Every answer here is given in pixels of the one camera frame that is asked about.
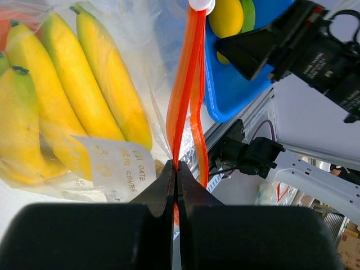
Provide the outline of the clear zip top bag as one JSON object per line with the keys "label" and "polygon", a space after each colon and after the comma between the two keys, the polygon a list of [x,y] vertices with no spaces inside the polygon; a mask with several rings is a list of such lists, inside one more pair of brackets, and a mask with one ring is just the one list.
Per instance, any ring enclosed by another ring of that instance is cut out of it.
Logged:
{"label": "clear zip top bag", "polygon": [[1,182],[127,203],[179,164],[208,185],[200,112],[213,1],[2,1]]}

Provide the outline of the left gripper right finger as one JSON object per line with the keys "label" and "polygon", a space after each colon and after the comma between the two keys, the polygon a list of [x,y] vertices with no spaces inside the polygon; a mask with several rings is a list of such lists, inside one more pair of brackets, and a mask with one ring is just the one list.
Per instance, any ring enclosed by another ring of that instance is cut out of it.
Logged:
{"label": "left gripper right finger", "polygon": [[177,172],[183,269],[342,269],[320,216],[299,206],[224,205]]}

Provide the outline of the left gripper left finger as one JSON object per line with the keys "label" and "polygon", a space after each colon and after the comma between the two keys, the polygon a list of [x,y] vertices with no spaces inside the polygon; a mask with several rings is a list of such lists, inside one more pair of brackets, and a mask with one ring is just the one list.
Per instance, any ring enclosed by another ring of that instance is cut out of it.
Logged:
{"label": "left gripper left finger", "polygon": [[128,203],[37,203],[1,241],[2,269],[171,269],[175,170]]}

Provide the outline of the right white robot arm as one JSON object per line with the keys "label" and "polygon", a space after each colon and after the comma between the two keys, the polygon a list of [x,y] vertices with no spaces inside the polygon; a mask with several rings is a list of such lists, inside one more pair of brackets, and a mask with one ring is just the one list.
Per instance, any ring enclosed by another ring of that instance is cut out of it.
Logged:
{"label": "right white robot arm", "polygon": [[[334,15],[312,1],[296,1],[262,28],[216,42],[217,50],[247,79],[271,65],[269,80],[294,74],[359,121],[359,43],[343,43],[330,32]],[[269,178],[329,204],[359,223],[359,185],[340,179],[281,150]]]}

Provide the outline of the yellow banana bunch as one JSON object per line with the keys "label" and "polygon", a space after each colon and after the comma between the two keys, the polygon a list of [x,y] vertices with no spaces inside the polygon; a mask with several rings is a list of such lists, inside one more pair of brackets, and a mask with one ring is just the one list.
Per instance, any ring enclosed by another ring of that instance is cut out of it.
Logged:
{"label": "yellow banana bunch", "polygon": [[1,51],[1,171],[23,185],[73,172],[91,181],[79,137],[152,149],[145,109],[117,45],[100,18],[76,3],[75,26],[53,9],[11,2],[33,15],[11,20]]}

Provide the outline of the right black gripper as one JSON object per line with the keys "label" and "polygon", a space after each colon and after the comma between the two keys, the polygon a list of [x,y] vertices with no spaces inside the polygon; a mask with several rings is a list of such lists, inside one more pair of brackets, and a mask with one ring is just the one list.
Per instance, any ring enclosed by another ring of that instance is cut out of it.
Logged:
{"label": "right black gripper", "polygon": [[359,121],[359,28],[342,42],[330,25],[341,15],[359,19],[359,12],[344,9],[329,19],[327,14],[316,2],[295,1],[266,28],[219,39],[215,47],[246,80],[254,80],[268,63],[273,67],[271,82],[294,74],[346,111],[345,123],[355,123]]}

